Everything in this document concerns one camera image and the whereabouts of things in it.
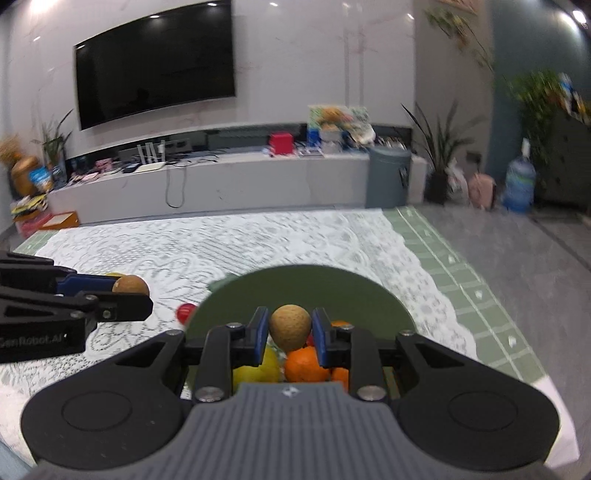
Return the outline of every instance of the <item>gold vase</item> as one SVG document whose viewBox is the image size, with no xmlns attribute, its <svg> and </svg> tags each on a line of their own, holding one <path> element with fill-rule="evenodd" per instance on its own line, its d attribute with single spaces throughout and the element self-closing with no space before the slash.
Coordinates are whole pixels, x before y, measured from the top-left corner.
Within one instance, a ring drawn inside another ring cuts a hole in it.
<svg viewBox="0 0 591 480">
<path fill-rule="evenodd" d="M 41 167 L 37 157 L 24 157 L 15 163 L 11 170 L 12 182 L 23 197 L 35 195 L 37 189 L 29 178 L 29 173 Z"/>
</svg>

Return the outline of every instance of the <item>red ball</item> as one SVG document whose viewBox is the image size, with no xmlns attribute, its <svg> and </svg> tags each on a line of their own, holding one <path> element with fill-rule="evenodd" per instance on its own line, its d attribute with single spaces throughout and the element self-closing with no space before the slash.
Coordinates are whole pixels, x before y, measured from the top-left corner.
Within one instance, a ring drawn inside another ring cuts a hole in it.
<svg viewBox="0 0 591 480">
<path fill-rule="evenodd" d="M 187 323 L 187 320 L 193 313 L 193 310 L 197 308 L 197 305 L 193 305 L 192 303 L 183 303 L 177 309 L 177 320 L 182 323 L 183 325 Z"/>
</svg>

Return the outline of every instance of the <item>television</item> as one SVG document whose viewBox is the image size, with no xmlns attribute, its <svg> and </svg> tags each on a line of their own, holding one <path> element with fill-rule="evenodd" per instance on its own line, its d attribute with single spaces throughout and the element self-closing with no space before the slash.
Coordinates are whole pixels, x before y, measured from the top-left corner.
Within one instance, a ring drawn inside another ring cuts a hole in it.
<svg viewBox="0 0 591 480">
<path fill-rule="evenodd" d="M 180 103 L 235 96 L 232 3 L 188 5 L 75 46 L 82 130 Z"/>
</svg>

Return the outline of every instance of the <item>green tray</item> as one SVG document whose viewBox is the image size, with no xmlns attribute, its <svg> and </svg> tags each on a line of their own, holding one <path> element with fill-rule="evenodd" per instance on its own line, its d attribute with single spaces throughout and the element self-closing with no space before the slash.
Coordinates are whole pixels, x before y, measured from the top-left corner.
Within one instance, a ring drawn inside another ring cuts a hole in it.
<svg viewBox="0 0 591 480">
<path fill-rule="evenodd" d="M 393 339 L 400 330 L 415 329 L 402 303 L 365 277 L 321 265 L 286 265 L 224 283 L 192 315 L 187 338 L 205 336 L 216 325 L 247 324 L 259 306 L 272 313 L 286 304 L 299 305 L 310 313 L 324 307 L 331 320 L 367 328 L 377 338 Z"/>
</svg>

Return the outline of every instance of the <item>white lace rug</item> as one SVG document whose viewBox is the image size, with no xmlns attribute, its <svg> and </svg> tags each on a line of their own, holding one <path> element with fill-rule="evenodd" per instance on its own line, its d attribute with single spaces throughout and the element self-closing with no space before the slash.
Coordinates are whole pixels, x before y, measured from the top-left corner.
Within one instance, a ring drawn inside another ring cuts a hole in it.
<svg viewBox="0 0 591 480">
<path fill-rule="evenodd" d="M 322 264 L 354 271 L 394 293 L 417 330 L 472 358 L 476 343 L 451 301 L 380 210 L 255 213 L 81 227 L 60 231 L 37 251 L 80 273 L 141 276 L 154 312 L 142 323 L 99 325 L 86 352 L 0 366 L 0 436 L 32 463 L 18 419 L 43 387 L 164 330 L 179 328 L 175 311 L 200 303 L 207 286 L 229 273 L 281 264 Z"/>
</svg>

